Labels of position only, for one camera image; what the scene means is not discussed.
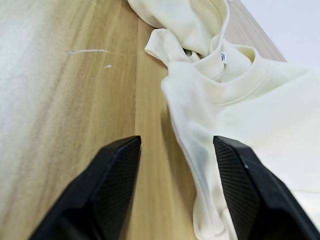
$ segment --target cream sweatshirt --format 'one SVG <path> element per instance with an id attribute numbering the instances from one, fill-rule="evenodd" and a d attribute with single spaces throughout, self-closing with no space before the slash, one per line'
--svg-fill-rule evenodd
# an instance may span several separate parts
<path id="1" fill-rule="evenodd" d="M 320 203 L 319 79 L 307 69 L 263 59 L 254 48 L 231 45 L 223 40 L 229 19 L 224 0 L 170 1 L 181 6 L 176 5 L 174 10 L 171 5 L 168 12 L 166 1 L 159 2 L 162 8 L 152 0 L 131 0 L 130 4 L 145 21 L 156 20 L 161 23 L 156 27 L 171 30 L 154 30 L 145 50 L 168 67 L 162 90 L 175 136 L 197 189 L 193 208 L 197 238 L 237 238 L 223 195 L 214 135 L 250 146 L 261 162 L 287 185 L 320 229 L 320 208 L 315 204 Z M 202 18 L 200 11 L 194 11 L 197 14 L 188 21 L 184 21 L 185 15 L 178 11 L 184 9 L 185 4 L 192 6 L 196 2 L 198 10 L 202 6 L 206 8 L 205 13 L 211 11 L 214 19 L 221 20 L 211 21 L 213 25 L 217 23 L 211 32 L 206 28 L 210 21 Z M 165 21 L 168 13 L 172 13 L 172 22 Z M 200 23 L 200 20 L 208 24 L 203 23 L 201 28 L 190 23 Z M 203 41 L 199 42 L 198 49 L 196 41 L 188 42 L 190 45 L 184 42 L 195 39 L 190 38 L 190 31 L 180 32 L 179 24 L 187 23 L 191 32 L 200 35 L 206 32 L 211 37 L 207 54 L 199 51 L 200 46 L 207 43 L 204 43 L 207 34 L 201 35 Z M 185 54 L 182 47 L 191 50 L 190 54 Z M 192 51 L 206 57 L 201 59 Z M 221 52 L 225 52 L 227 64 L 221 61 Z"/>

